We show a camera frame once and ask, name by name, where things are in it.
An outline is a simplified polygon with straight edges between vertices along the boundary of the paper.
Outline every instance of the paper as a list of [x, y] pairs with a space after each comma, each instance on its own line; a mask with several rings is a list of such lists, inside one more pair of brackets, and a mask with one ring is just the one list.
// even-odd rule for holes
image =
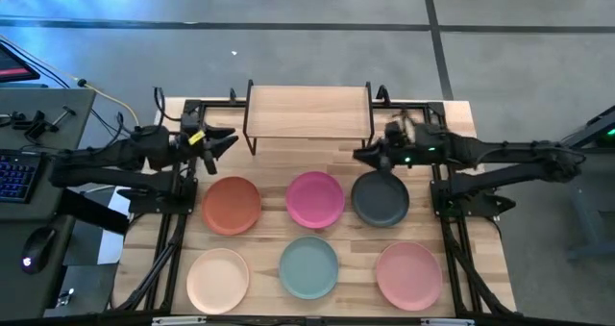
[[[130, 200], [117, 192], [124, 187], [116, 187], [113, 192], [113, 197], [109, 202], [109, 208], [120, 212], [128, 217], [128, 208], [131, 205]], [[124, 247], [124, 237], [111, 231], [103, 230], [103, 237], [100, 240], [100, 249], [98, 250], [98, 264], [118, 263], [122, 256], [122, 248]]]

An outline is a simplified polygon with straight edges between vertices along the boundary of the black metal frame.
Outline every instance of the black metal frame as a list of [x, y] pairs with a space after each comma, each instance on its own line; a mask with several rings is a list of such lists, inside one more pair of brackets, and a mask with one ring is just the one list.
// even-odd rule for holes
[[[234, 107], [237, 106], [245, 106], [245, 111], [243, 114], [243, 136], [246, 138], [246, 143], [248, 143], [248, 148], [250, 149], [250, 153], [252, 154], [252, 156], [255, 156], [257, 154], [257, 142], [258, 142], [258, 138], [252, 138], [252, 141], [250, 141], [250, 137], [248, 136], [248, 116], [250, 115], [250, 99], [251, 99], [251, 95], [252, 95], [252, 87], [254, 86], [254, 81], [253, 80], [249, 80], [248, 81], [248, 90], [246, 91], [246, 99], [245, 101], [238, 101], [236, 100], [236, 94], [234, 92], [234, 89], [231, 88], [231, 94], [229, 97], [229, 102], [234, 104]], [[369, 134], [369, 138], [367, 139], [367, 144], [372, 143], [372, 139], [374, 138], [374, 108], [373, 108], [373, 104], [372, 104], [372, 84], [368, 81], [365, 83], [365, 88], [367, 89], [366, 93], [367, 93], [367, 103], [368, 103], [368, 108], [369, 108], [369, 128], [370, 128], [370, 134]], [[385, 86], [381, 86], [381, 88], [378, 91], [378, 97], [377, 99], [384, 99], [384, 103], [389, 104], [391, 103], [390, 98], [388, 97], [388, 92], [386, 91], [386, 87]], [[366, 142], [365, 139], [361, 140], [361, 146], [364, 148], [366, 147]]]
[[[429, 123], [437, 123], [443, 128], [446, 128], [446, 114], [444, 104], [442, 102], [393, 102], [390, 101], [386, 88], [381, 87], [377, 99], [372, 100], [373, 109], [383, 110], [415, 110], [421, 111], [425, 120]], [[194, 110], [199, 111], [201, 122], [204, 120], [205, 111], [207, 108], [237, 108], [241, 109], [246, 106], [246, 102], [239, 101], [234, 96], [234, 91], [231, 90], [229, 100], [186, 100], [184, 104], [184, 112], [190, 113]], [[606, 119], [611, 119], [615, 116], [615, 111], [604, 113]], [[603, 126], [604, 121], [592, 123], [592, 127], [588, 133], [592, 137], [603, 133], [606, 127]], [[576, 138], [578, 142], [582, 142], [586, 137]], [[190, 162], [194, 167], [196, 160]], [[434, 164], [431, 167], [433, 174], [433, 183], [442, 181], [440, 171], [441, 165]], [[207, 315], [207, 316], [192, 316], [198, 318], [200, 322], [208, 323], [236, 323], [242, 325], [254, 326], [272, 326], [279, 324], [298, 324], [302, 326], [328, 326], [328, 325], [535, 325], [535, 326], [551, 326], [551, 325], [568, 325], [582, 326], [589, 325], [584, 323], [539, 319], [526, 317], [518, 313], [513, 313], [503, 306], [497, 297], [489, 290], [486, 283], [481, 279], [480, 275], [474, 269], [472, 252], [470, 248], [470, 240], [465, 215], [463, 213], [456, 214], [438, 214], [442, 230], [442, 236], [447, 259], [447, 268], [451, 281], [451, 293], [455, 305], [455, 318], [442, 319], [437, 318], [418, 318], [418, 317], [309, 317], [309, 316], [262, 316], [262, 315]], [[146, 276], [144, 282], [153, 282], [148, 290], [140, 291], [142, 294], [147, 294], [144, 305], [144, 311], [136, 311], [136, 304], [129, 304], [129, 308], [120, 310], [106, 311], [100, 314], [67, 316], [61, 318], [43, 318], [38, 320], [23, 320], [11, 321], [11, 325], [31, 325], [31, 324], [70, 324], [70, 325], [89, 325], [92, 322], [98, 324], [110, 325], [135, 325], [135, 324], [151, 324], [152, 320], [157, 317], [173, 317], [180, 315], [171, 314], [171, 305], [173, 302], [175, 286], [177, 283], [177, 274], [179, 268], [179, 260], [182, 252], [182, 242], [185, 234], [185, 224], [187, 214], [178, 215], [178, 225], [174, 232], [175, 247], [169, 248], [169, 245], [164, 245], [167, 242], [168, 230], [170, 226], [171, 214], [165, 214], [160, 223], [160, 232], [157, 243], [155, 267]], [[451, 225], [455, 223], [458, 230], [459, 241], [455, 239]], [[158, 308], [155, 308], [155, 296], [158, 285], [158, 274], [167, 259], [171, 260], [169, 274], [166, 281], [163, 300]], [[471, 309], [466, 308], [461, 294], [461, 286], [459, 282], [457, 263], [463, 268], [468, 277], [468, 286], [471, 296]], [[481, 302], [489, 307], [491, 313], [482, 311]]]

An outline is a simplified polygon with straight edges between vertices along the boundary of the wooden table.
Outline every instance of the wooden table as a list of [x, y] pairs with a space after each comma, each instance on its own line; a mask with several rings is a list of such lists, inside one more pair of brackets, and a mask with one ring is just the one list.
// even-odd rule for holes
[[[167, 113], [179, 116], [185, 98], [168, 98]], [[464, 101], [444, 102], [450, 129], [464, 136], [475, 136], [470, 104]], [[376, 137], [393, 111], [375, 110]], [[240, 129], [243, 109], [208, 108], [206, 121], [214, 126]], [[422, 115], [412, 113], [417, 120]], [[171, 130], [174, 122], [165, 121]], [[363, 223], [353, 212], [350, 190], [359, 175], [370, 170], [352, 159], [358, 141], [337, 141], [314, 138], [264, 138], [258, 142], [253, 157], [245, 141], [238, 141], [217, 163], [218, 174], [207, 175], [198, 163], [199, 194], [195, 214], [186, 227], [182, 258], [173, 301], [173, 313], [200, 313], [188, 300], [185, 279], [192, 263], [211, 248], [230, 248], [238, 252], [251, 271], [250, 287], [243, 301], [228, 314], [253, 315], [326, 315], [326, 316], [453, 316], [454, 305], [447, 272], [444, 244], [438, 220], [431, 209], [429, 181], [431, 168], [397, 167], [394, 173], [406, 184], [410, 210], [406, 218], [392, 228], [375, 228]], [[296, 224], [285, 211], [284, 194], [290, 182], [308, 171], [330, 173], [346, 192], [344, 214], [329, 228], [310, 230]], [[254, 183], [262, 197], [262, 216], [248, 232], [223, 237], [214, 234], [200, 216], [201, 199], [215, 181], [240, 176]], [[124, 252], [115, 278], [114, 300], [123, 302], [149, 270], [159, 232], [160, 216], [144, 215], [126, 237]], [[468, 229], [475, 266], [487, 285], [511, 310], [515, 310], [502, 244], [494, 226], [484, 219], [468, 219]], [[301, 235], [324, 238], [337, 253], [340, 270], [334, 290], [317, 300], [293, 297], [278, 279], [278, 261], [286, 245]], [[379, 253], [389, 244], [410, 240], [423, 244], [436, 256], [442, 267], [444, 286], [435, 304], [427, 310], [410, 313], [398, 310], [381, 295], [375, 280], [375, 264]], [[162, 273], [162, 282], [166, 273]], [[465, 274], [460, 274], [463, 298], [470, 306]], [[159, 286], [159, 299], [164, 284]]]

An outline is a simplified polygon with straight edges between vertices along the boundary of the pink plate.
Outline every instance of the pink plate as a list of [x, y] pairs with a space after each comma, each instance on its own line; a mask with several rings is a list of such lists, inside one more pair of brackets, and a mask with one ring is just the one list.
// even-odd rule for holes
[[404, 311], [422, 311], [442, 290], [442, 271], [435, 256], [413, 242], [389, 245], [376, 264], [376, 280], [384, 297]]
[[322, 229], [344, 212], [344, 190], [327, 173], [307, 172], [292, 181], [286, 190], [286, 208], [299, 225]]

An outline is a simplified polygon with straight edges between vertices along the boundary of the desk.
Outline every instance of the desk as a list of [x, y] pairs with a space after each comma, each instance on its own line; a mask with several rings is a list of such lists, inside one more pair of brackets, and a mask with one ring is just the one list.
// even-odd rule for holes
[[[75, 149], [86, 126], [94, 95], [92, 90], [81, 89], [4, 88], [0, 89], [0, 113], [18, 111], [31, 118], [36, 110], [41, 110], [53, 120], [63, 112], [62, 106], [67, 105], [77, 115], [61, 123], [57, 133], [43, 134], [40, 142], [55, 148]], [[2, 148], [19, 149], [26, 144], [30, 143], [23, 137], [23, 132], [9, 127], [0, 128]], [[29, 275], [19, 266], [26, 238], [34, 229], [47, 223], [46, 219], [60, 202], [62, 190], [53, 188], [47, 182], [49, 173], [50, 168], [45, 168], [30, 204], [0, 204], [3, 213], [19, 213], [24, 217], [23, 221], [0, 221], [0, 277], [4, 291], [0, 294], [0, 319], [3, 320], [41, 317], [49, 299], [56, 297], [51, 296], [56, 283], [62, 283], [58, 282], [58, 278], [75, 223], [72, 216], [59, 216], [54, 220], [53, 226], [58, 233], [49, 263], [40, 273]]]
[[[177, 117], [185, 99], [167, 98], [167, 113]], [[464, 135], [476, 134], [468, 102], [445, 102], [448, 125], [452, 131]], [[376, 136], [381, 136], [384, 124], [393, 111], [374, 110]], [[422, 116], [411, 113], [417, 120]], [[213, 126], [238, 129], [243, 123], [242, 109], [208, 108], [206, 121]], [[171, 130], [177, 123], [164, 122]], [[360, 147], [358, 141], [338, 141], [318, 138], [264, 138], [258, 143], [258, 152], [252, 157], [244, 141], [238, 141], [217, 163], [218, 174], [209, 176], [201, 163], [197, 163], [199, 194], [196, 214], [188, 218], [184, 246], [172, 305], [172, 313], [200, 313], [188, 300], [185, 279], [192, 263], [206, 250], [217, 247], [238, 252], [247, 262], [250, 287], [243, 301], [228, 314], [254, 315], [327, 315], [327, 316], [452, 316], [455, 314], [444, 244], [439, 221], [433, 215], [429, 195], [431, 168], [416, 166], [412, 169], [396, 168], [394, 173], [406, 184], [410, 195], [407, 217], [391, 228], [374, 228], [363, 223], [353, 212], [350, 190], [359, 175], [371, 170], [352, 159], [352, 150]], [[286, 187], [301, 173], [319, 170], [330, 173], [346, 192], [344, 214], [324, 230], [310, 230], [296, 224], [285, 211]], [[244, 234], [223, 237], [214, 234], [203, 223], [199, 214], [200, 202], [211, 184], [228, 177], [241, 176], [253, 182], [262, 197], [262, 216], [257, 224]], [[115, 278], [114, 298], [124, 301], [149, 270], [160, 216], [144, 215], [127, 235], [124, 252]], [[468, 219], [471, 249], [477, 271], [487, 285], [514, 310], [514, 300], [498, 232], [483, 219]], [[317, 300], [300, 300], [290, 295], [278, 279], [278, 262], [289, 242], [301, 235], [316, 235], [332, 245], [340, 262], [339, 279], [334, 290]], [[374, 267], [379, 253], [389, 244], [411, 240], [430, 249], [443, 269], [444, 286], [437, 302], [419, 313], [404, 312], [388, 303], [378, 290]], [[162, 282], [166, 281], [165, 272]], [[460, 274], [464, 300], [469, 304], [467, 279]], [[159, 286], [159, 300], [165, 284]]]

